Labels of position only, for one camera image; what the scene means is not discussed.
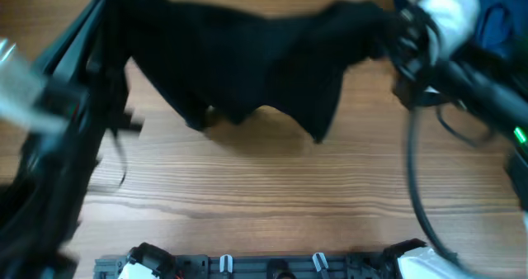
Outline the black t-shirt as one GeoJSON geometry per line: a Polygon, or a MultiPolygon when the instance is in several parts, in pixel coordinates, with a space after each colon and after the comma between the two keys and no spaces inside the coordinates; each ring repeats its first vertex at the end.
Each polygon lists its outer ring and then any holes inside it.
{"type": "Polygon", "coordinates": [[[267,18],[172,0],[104,0],[113,60],[133,60],[195,130],[215,109],[235,125],[270,106],[315,141],[327,135],[346,70],[382,56],[390,12],[371,1],[267,18]]]}

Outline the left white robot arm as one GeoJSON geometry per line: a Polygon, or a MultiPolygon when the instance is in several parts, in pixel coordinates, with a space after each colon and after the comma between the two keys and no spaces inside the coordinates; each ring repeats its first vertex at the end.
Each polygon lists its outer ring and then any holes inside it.
{"type": "Polygon", "coordinates": [[[70,278],[61,253],[78,217],[106,132],[138,133],[125,109],[125,60],[109,22],[111,0],[91,0],[33,62],[1,43],[3,115],[26,127],[21,161],[1,187],[1,275],[70,278]]]}

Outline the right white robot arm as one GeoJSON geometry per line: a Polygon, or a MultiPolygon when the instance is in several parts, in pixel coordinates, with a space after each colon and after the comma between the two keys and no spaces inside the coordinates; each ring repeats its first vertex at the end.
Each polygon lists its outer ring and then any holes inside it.
{"type": "Polygon", "coordinates": [[[527,208],[527,66],[520,52],[504,59],[473,42],[482,16],[480,0],[394,0],[398,20],[389,57],[401,75],[394,94],[409,110],[406,169],[408,193],[417,221],[436,254],[456,270],[478,278],[436,235],[423,208],[417,185],[415,151],[421,109],[432,93],[481,120],[488,133],[514,144],[506,172],[527,208]]]}

